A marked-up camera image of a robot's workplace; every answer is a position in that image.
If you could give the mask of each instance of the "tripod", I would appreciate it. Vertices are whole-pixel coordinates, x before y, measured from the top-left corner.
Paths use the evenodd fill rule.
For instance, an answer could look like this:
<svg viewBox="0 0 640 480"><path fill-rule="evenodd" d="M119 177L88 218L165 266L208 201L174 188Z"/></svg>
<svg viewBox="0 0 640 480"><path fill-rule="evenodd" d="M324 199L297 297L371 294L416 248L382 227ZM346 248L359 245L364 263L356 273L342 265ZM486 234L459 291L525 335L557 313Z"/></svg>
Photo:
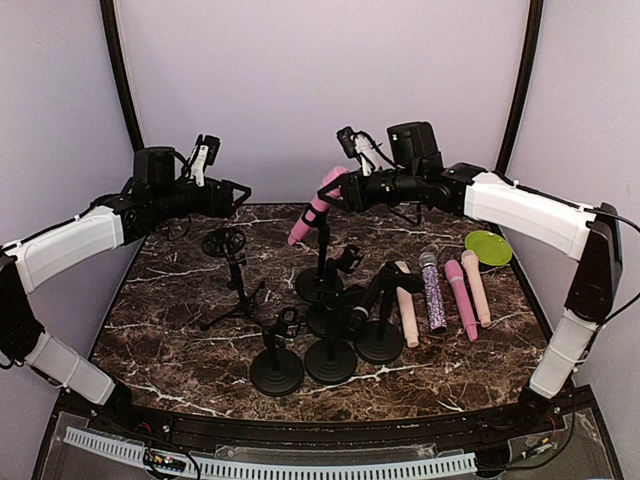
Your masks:
<svg viewBox="0 0 640 480"><path fill-rule="evenodd" d="M258 293L266 288L266 284L262 280L250 295L245 292L241 267L247 264L247 259L242 253L246 243L246 235L236 227L217 228L207 233L202 240L202 251L206 255L227 260L231 273L227 287L238 292L238 303L227 313L223 313L209 322L201 322L200 330L208 330L211 326L227 318L248 318L253 323L260 324L255 318L255 312L259 307L257 297Z"/></svg>

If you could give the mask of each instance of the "black pole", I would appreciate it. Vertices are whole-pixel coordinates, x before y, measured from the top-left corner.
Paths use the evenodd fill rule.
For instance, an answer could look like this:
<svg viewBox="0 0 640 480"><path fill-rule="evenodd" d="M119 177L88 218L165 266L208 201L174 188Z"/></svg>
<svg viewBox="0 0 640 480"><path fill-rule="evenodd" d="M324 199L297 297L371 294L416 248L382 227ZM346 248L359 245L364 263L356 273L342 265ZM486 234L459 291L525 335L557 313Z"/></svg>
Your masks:
<svg viewBox="0 0 640 480"><path fill-rule="evenodd" d="M531 80L531 71L533 70L533 59L536 56L543 4L544 0L531 0L529 3L529 18L527 19L527 31L524 36L522 56L520 57L518 80L516 81L516 89L513 92L511 111L509 112L507 127L504 131L502 146L500 147L500 153L496 162L496 171L500 173L507 173L511 153L513 152L516 137L518 136L524 103L527 99L529 81Z"/></svg>
<svg viewBox="0 0 640 480"><path fill-rule="evenodd" d="M124 116L124 122L129 132L129 140L133 151L144 148L138 117L133 106L133 97L129 88L129 80L127 79L127 71L124 65L124 56L122 55L122 45L120 44L120 35L118 34L118 21L113 5L113 0L100 0L100 8L102 10L102 23L104 25L104 34L107 39L107 48L109 49L109 58L111 59L111 69L113 70L113 78L116 82L118 97L120 98L120 108Z"/></svg>

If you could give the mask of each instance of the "gray wall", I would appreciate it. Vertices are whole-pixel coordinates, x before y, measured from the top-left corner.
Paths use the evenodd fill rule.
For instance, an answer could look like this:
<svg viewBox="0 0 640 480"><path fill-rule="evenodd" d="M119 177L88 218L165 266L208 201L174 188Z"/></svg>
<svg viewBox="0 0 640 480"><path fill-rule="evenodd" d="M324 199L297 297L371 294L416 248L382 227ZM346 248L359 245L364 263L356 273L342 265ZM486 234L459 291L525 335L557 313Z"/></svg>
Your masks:
<svg viewBox="0 0 640 480"><path fill-rule="evenodd" d="M1 244L119 190L132 151L99 2L1 1L0 70ZM31 297L37 317L88 353L131 254L104 254L45 284ZM28 368L0 372L0 478L31 478L56 394Z"/></svg>
<svg viewBox="0 0 640 480"><path fill-rule="evenodd" d="M133 96L149 144L188 152L218 135L214 176L253 201L308 201L345 125L434 124L448 164L495 163L528 2L118 1Z"/></svg>
<svg viewBox="0 0 640 480"><path fill-rule="evenodd" d="M509 175L554 195L614 204L640 220L640 5L624 0L545 4L524 121ZM640 238L623 230L618 305L640 289ZM576 264L509 235L552 322ZM625 478L640 478L640 322L636 306L600 335L578 375L602 407Z"/></svg>

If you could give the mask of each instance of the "marble table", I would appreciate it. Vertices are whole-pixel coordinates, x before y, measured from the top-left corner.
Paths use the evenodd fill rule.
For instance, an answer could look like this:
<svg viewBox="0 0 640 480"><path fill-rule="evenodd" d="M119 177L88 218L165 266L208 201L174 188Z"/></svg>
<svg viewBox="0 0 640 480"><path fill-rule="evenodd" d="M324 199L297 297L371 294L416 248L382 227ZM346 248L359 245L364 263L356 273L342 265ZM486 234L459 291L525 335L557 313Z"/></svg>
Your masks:
<svg viewBox="0 0 640 480"><path fill-rule="evenodd" d="M337 386L323 386L308 376L294 394L270 398L256 391L248 374L264 347L260 327L247 320L226 320L202 332L198 321L213 319L236 302L227 289L224 259L211 258L199 242L214 228L235 225L247 234L243 269L247 290L267 284L259 318L273 322L281 308L307 306L294 291L296 274L315 265L317 234L303 244L286 244L301 205L242 207L231 219L194 217L171 222L150 235L115 300L98 339L92 361L126 383L134 403L205 416L281 421L369 421L406 419L472 411L516 401L533 372L546 340L510 267L483 273L493 325L479 329L471 344L461 328L442 267L441 288L449 329L431 335L424 297L414 296L420 345L405 348L392 364L362 361L355 376ZM412 226L385 208L364 214L332 211L330 256L347 244L365 258L347 285L366 285L387 260L405 260L418 271L421 251L432 248L440 265L460 257L464 237L484 226L432 211ZM393 323L399 325L396 312ZM316 340L302 327L287 348L301 358Z"/></svg>

